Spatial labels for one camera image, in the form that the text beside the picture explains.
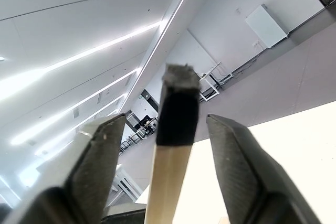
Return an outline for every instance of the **textured gripper pad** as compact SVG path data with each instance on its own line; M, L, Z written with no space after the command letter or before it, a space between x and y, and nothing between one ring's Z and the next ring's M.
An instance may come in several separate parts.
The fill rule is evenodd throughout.
M241 152L233 133L213 117L207 118L216 174L231 224L244 224L261 185Z

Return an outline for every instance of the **wooden stick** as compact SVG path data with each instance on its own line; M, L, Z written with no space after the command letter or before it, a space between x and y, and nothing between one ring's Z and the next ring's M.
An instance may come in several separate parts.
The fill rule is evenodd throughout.
M198 77L191 67L167 67L145 224L173 222L194 142L199 90Z

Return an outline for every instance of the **ceiling vent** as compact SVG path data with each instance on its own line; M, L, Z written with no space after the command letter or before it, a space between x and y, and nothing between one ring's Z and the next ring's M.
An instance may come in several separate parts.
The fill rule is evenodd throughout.
M99 95L98 95L98 101L97 101L97 104L100 103L102 95L103 95L103 92L100 92Z
M34 146L36 144L36 141L34 140L28 140L27 142L29 145Z
M133 76L133 74L131 74L130 76L128 76L125 86L127 86L128 83L130 83L130 80L131 80L132 76Z
M74 117L73 118L77 118L78 116L79 116L79 109L77 107L77 108L74 108Z

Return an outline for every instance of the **desk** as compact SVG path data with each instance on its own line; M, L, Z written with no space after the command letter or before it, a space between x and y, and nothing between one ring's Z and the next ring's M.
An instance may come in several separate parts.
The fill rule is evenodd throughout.
M279 162L323 224L336 223L336 102L252 126L259 144ZM137 202L146 204L149 188ZM226 216L210 140L194 144L174 224L218 224Z

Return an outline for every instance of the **ceiling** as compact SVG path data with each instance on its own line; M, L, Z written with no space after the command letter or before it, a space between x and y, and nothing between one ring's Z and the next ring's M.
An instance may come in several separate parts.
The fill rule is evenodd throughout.
M9 184L15 184L13 174L48 159L71 141L75 131L44 153L34 155L50 140L99 110L102 111L89 121L115 110L128 110L204 2L0 0L0 56L5 58L0 62L0 81L44 69L162 21L159 27L47 72L26 88L0 100L0 175ZM112 82L116 83L101 90ZM25 135L33 126L45 123L95 93L40 132L34 131L32 136L27 133L24 141L11 144L18 135ZM123 94L126 96L105 108Z

